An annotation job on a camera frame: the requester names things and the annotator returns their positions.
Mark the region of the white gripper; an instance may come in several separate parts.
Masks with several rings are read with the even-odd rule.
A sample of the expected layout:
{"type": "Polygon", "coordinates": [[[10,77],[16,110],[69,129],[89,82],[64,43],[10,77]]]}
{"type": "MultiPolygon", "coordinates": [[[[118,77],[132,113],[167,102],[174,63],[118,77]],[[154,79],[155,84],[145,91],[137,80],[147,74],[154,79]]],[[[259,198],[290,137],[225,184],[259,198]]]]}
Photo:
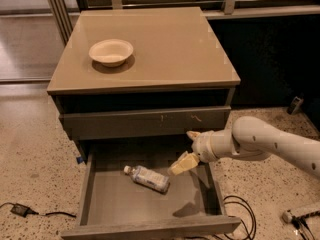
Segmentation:
{"type": "Polygon", "coordinates": [[[240,155],[240,146],[230,130],[186,132],[193,141],[194,153],[185,151],[169,168],[169,175],[179,175],[198,166],[199,162],[210,163],[221,158],[234,158],[240,155]]]}

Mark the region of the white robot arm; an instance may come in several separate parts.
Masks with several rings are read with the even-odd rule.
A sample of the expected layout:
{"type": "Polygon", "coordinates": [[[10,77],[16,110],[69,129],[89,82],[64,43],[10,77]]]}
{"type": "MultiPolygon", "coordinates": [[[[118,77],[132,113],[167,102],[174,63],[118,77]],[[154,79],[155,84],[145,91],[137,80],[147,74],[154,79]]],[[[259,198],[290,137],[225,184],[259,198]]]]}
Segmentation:
{"type": "Polygon", "coordinates": [[[168,169],[178,175],[221,158],[259,161],[277,155],[286,162],[320,178],[320,142],[287,133],[252,116],[236,119],[230,129],[220,131],[188,131],[193,141],[192,152],[184,152],[168,169]]]}

